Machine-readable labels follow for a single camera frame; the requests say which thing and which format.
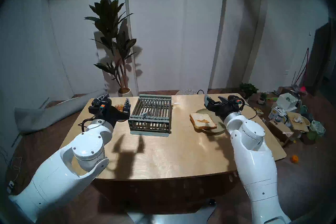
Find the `metal grill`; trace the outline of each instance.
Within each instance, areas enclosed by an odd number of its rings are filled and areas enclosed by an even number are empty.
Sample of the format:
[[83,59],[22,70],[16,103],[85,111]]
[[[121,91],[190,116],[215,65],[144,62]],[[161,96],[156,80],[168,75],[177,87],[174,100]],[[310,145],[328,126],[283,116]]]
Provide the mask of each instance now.
[[169,136],[171,96],[141,94],[128,120],[131,134]]

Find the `toast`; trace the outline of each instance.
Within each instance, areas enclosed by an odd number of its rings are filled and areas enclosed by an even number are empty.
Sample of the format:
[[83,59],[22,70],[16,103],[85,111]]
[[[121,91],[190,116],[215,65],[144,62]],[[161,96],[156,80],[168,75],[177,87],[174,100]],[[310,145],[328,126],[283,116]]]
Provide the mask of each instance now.
[[208,114],[191,113],[191,122],[197,129],[216,129],[217,125],[212,121]]

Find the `white planter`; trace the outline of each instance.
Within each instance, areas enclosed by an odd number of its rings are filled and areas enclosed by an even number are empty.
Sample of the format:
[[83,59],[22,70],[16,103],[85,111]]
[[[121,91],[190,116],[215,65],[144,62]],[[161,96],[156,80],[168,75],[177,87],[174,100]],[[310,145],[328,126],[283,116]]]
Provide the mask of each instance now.
[[122,94],[118,91],[118,97],[132,97],[132,96],[133,96],[133,94],[132,94],[132,91],[131,91],[130,88],[129,88],[129,91],[125,94]]

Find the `small potted plant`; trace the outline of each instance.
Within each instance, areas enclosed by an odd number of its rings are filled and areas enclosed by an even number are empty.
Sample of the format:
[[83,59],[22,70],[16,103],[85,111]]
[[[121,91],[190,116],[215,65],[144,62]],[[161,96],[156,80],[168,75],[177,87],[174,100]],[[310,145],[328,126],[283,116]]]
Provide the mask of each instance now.
[[115,62],[94,64],[99,69],[111,74],[112,80],[115,80],[120,89],[118,90],[119,96],[132,96],[131,90],[128,88],[127,72],[126,72],[126,60],[131,57],[135,52],[130,53],[131,47],[136,43],[136,39],[129,39],[125,31],[118,29],[118,25],[126,19],[129,15],[122,18],[123,12],[118,16],[119,11],[125,3],[118,4],[118,0],[100,0],[100,3],[94,3],[94,6],[90,6],[91,10],[96,13],[97,17],[85,17],[85,20],[94,21],[96,28],[104,35],[100,37],[100,44],[107,47],[112,55],[115,57]]
[[240,83],[239,88],[244,92],[244,99],[246,99],[246,101],[249,99],[250,96],[257,93],[259,90],[250,83]]
[[264,105],[266,103],[266,97],[267,97],[266,93],[262,92],[260,94],[260,98],[258,99],[258,104],[259,105]]

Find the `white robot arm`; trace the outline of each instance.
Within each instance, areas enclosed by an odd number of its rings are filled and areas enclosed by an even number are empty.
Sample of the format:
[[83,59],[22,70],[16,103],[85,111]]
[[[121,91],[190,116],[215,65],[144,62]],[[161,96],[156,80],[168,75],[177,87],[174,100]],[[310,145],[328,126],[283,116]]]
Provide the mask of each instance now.
[[252,223],[290,223],[279,204],[277,167],[265,143],[264,129],[240,114],[244,100],[237,96],[220,99],[222,102],[215,102],[205,96],[205,106],[224,119],[230,133],[238,174],[251,201]]
[[[86,131],[44,161],[19,195],[9,197],[28,220],[36,222],[42,214],[71,201],[108,165],[104,145],[111,140],[116,121],[129,118],[130,105],[127,99],[124,106],[126,111],[119,112],[111,106],[108,96],[94,102],[89,111],[96,114],[96,119]],[[88,173],[77,175],[71,165],[73,157]]]

